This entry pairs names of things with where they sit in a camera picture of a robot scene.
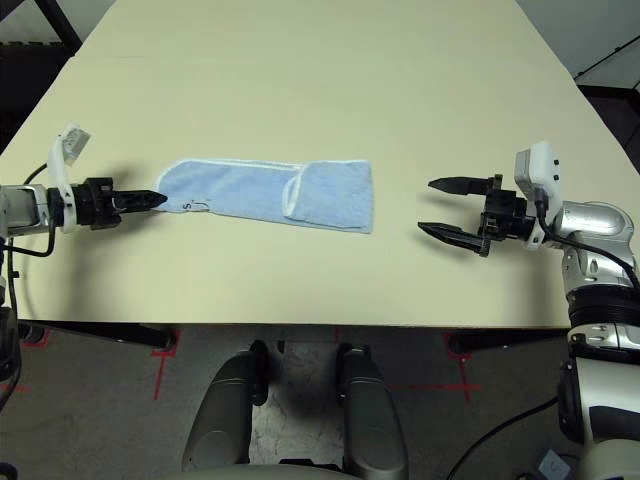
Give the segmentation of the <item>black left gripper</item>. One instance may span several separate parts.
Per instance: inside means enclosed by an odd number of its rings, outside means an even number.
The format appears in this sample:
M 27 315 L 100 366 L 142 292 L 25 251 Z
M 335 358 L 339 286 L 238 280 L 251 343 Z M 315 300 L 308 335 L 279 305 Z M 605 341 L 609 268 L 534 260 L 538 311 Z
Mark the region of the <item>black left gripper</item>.
M 92 230 L 115 228 L 121 223 L 119 212 L 145 212 L 167 200 L 165 195 L 151 190 L 115 192 L 110 177 L 87 178 L 71 188 L 77 223 Z

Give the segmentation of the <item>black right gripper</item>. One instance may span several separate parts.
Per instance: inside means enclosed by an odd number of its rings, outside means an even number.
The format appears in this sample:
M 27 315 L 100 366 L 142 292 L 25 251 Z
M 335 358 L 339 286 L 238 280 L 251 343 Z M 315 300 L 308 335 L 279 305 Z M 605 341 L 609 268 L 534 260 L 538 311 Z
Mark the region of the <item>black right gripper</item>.
M 418 228 L 447 245 L 472 251 L 481 257 L 489 255 L 493 241 L 528 240 L 533 230 L 533 217 L 527 214 L 527 200 L 518 197 L 515 191 L 503 190 L 501 184 L 501 174 L 489 178 L 457 176 L 429 181 L 429 188 L 444 193 L 485 196 L 479 235 L 438 222 L 418 222 Z

